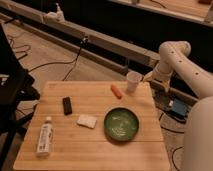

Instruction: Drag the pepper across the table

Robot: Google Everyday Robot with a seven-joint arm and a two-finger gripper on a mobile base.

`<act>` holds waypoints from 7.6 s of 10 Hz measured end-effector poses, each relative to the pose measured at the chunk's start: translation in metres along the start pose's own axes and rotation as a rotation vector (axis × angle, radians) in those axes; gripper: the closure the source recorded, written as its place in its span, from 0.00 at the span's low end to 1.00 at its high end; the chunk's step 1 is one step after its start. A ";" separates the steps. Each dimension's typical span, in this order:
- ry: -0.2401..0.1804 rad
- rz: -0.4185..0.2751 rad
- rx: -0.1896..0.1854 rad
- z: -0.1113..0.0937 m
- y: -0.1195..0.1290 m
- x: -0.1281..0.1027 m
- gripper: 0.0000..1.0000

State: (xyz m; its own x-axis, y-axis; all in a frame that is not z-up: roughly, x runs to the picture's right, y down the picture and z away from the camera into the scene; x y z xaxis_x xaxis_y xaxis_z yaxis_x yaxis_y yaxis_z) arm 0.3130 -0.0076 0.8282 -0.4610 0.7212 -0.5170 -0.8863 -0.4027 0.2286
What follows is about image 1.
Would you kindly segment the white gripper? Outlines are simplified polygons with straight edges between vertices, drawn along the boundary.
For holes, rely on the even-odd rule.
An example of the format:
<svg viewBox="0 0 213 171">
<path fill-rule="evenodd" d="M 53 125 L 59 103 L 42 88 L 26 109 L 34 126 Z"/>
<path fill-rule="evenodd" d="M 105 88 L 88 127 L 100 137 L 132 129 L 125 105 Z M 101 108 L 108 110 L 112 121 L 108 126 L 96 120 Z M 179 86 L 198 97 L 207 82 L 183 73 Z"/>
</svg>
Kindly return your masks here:
<svg viewBox="0 0 213 171">
<path fill-rule="evenodd" d="M 170 82 L 168 80 L 170 79 L 170 77 L 171 77 L 171 71 L 168 68 L 162 68 L 159 65 L 157 65 L 153 69 L 152 74 L 148 73 L 144 76 L 143 81 L 149 82 L 154 78 L 158 81 L 164 82 L 163 83 L 164 90 L 165 92 L 168 92 L 170 88 Z"/>
</svg>

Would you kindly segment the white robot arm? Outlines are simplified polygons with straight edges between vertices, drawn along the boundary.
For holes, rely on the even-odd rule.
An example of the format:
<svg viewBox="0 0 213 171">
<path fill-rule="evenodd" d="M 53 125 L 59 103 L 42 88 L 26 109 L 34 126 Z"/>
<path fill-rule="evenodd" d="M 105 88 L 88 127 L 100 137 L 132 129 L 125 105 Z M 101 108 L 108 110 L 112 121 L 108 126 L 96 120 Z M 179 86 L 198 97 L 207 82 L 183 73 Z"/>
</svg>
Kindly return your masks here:
<svg viewBox="0 0 213 171">
<path fill-rule="evenodd" d="M 213 74 L 188 59 L 187 41 L 166 41 L 159 46 L 160 60 L 143 81 L 156 79 L 165 91 L 176 72 L 197 96 L 184 133 L 180 171 L 213 171 Z"/>
</svg>

